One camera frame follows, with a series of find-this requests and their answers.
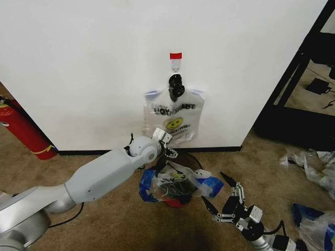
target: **black baseboard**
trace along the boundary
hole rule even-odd
[[[178,148],[181,153],[207,153],[207,152],[238,152],[241,146],[225,147],[200,147],[200,148]],[[58,151],[59,155],[103,155],[110,150],[91,150],[91,151]]]

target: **yellow smiley face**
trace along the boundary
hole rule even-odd
[[[167,124],[166,128],[168,128],[169,130],[173,130],[173,129],[176,129],[177,127],[179,127],[182,123],[183,123],[183,119],[182,118],[177,118],[177,119],[172,120],[171,122],[169,122]]]

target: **carpet floor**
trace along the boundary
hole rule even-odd
[[[36,185],[61,184],[80,166],[97,157],[56,156],[40,161],[3,127],[0,138],[0,190],[8,193]],[[335,209],[335,201],[324,189],[309,182],[298,167],[279,165],[278,159],[286,148],[299,150],[259,138],[251,131],[240,152],[194,153],[194,156],[216,177],[224,171],[242,182],[246,205],[255,204],[264,211],[264,225],[274,229],[284,220],[288,235],[296,240],[292,203],[327,211]],[[135,171],[129,180],[102,199],[86,203],[80,216],[48,230],[31,250],[253,250],[233,225],[213,222],[201,198],[193,198],[180,209],[169,208],[163,202],[143,202],[138,194],[142,173]],[[225,185],[211,202],[221,209],[230,193]],[[52,224],[75,215],[79,207],[52,215]]]

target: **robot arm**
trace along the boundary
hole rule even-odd
[[[4,201],[0,204],[0,250],[8,241],[21,245],[22,250],[30,246],[48,229],[47,212],[62,213],[78,203],[101,198],[160,154],[176,158],[177,153],[166,147],[171,138],[156,128],[151,139],[139,137],[124,149],[98,157],[80,167],[64,184],[33,187]]]
[[[231,177],[223,172],[221,175],[231,186],[231,196],[225,203],[222,213],[205,198],[202,197],[207,210],[213,215],[216,222],[232,223],[241,231],[243,237],[250,242],[255,250],[260,251],[294,251],[296,244],[286,236],[284,224],[281,221],[277,229],[266,232],[267,229],[261,222],[263,216],[262,209],[255,205],[245,207],[244,189],[241,183],[236,183]],[[283,227],[284,235],[276,232]]]

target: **red fire extinguisher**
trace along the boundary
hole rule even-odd
[[[36,128],[16,100],[0,98],[0,123],[39,159],[50,159],[56,155],[54,146]]]

